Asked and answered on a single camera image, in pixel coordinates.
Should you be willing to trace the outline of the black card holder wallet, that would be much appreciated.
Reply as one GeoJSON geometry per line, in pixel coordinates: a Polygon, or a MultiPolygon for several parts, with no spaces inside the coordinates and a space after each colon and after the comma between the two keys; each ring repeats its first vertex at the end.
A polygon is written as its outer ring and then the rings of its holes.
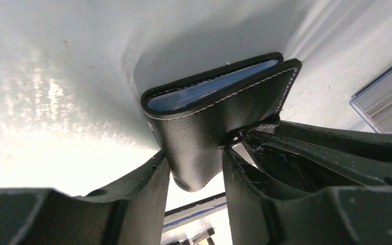
{"type": "Polygon", "coordinates": [[[302,62],[279,52],[225,65],[141,96],[175,183],[195,192],[222,170],[222,147],[257,128],[275,128],[302,62]]]}

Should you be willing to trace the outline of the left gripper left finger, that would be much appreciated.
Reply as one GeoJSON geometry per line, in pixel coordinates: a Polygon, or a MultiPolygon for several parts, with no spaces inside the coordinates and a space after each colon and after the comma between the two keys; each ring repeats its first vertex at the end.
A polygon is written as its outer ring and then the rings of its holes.
{"type": "Polygon", "coordinates": [[[159,244],[169,173],[158,152],[84,197],[0,188],[0,244],[159,244]]]}

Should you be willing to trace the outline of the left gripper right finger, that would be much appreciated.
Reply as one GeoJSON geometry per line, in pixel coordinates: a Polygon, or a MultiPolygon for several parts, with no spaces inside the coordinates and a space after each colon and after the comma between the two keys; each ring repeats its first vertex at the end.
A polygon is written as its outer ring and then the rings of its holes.
{"type": "Polygon", "coordinates": [[[392,244],[392,186],[293,188],[223,151],[234,244],[392,244]]]}

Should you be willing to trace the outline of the clear plastic card tray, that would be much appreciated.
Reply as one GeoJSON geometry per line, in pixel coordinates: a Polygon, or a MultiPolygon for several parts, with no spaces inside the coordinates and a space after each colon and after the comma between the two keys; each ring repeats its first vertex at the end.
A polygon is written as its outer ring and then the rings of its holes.
{"type": "Polygon", "coordinates": [[[373,131],[392,134],[392,66],[355,93],[349,105],[373,131]]]}

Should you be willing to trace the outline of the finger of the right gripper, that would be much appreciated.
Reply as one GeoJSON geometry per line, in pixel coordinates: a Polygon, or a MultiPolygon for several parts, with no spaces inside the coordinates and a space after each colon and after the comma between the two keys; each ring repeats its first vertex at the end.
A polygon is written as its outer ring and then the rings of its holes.
{"type": "Polygon", "coordinates": [[[330,129],[281,121],[275,135],[392,163],[392,134],[330,129]]]}
{"type": "Polygon", "coordinates": [[[392,162],[356,156],[300,140],[254,132],[244,147],[261,171],[293,188],[392,186],[392,162]]]}

